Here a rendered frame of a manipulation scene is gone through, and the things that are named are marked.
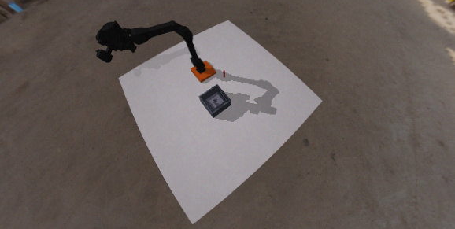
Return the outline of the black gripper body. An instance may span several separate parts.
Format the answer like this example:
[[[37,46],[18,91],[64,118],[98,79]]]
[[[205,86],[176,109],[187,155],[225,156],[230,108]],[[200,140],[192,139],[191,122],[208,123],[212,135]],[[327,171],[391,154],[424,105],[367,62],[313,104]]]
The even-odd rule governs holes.
[[[111,62],[111,60],[113,58],[113,55],[111,53],[113,50],[114,51],[119,50],[119,48],[116,46],[115,41],[112,41],[112,46],[107,46],[107,50],[103,50],[103,49],[99,50],[96,56],[99,59],[102,59],[103,61],[105,61],[106,63]]]

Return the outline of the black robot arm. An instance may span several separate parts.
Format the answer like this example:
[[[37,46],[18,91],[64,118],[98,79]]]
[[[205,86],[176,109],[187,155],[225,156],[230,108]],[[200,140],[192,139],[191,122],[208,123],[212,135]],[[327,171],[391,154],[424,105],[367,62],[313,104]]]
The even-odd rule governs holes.
[[[205,71],[205,63],[201,58],[198,58],[194,44],[192,43],[193,34],[188,29],[188,27],[182,26],[175,21],[170,21],[168,23],[158,24],[149,28],[121,28],[120,25],[115,20],[114,22],[106,23],[102,26],[102,29],[98,30],[96,35],[96,40],[101,45],[112,46],[112,41],[116,42],[116,46],[121,50],[130,50],[132,53],[135,52],[137,48],[135,44],[141,45],[144,42],[150,40],[151,38],[175,31],[181,37],[184,38],[184,41],[187,44],[187,48],[191,53],[192,58],[191,62],[196,67],[196,70],[199,74],[202,74]],[[131,36],[129,36],[129,34]]]

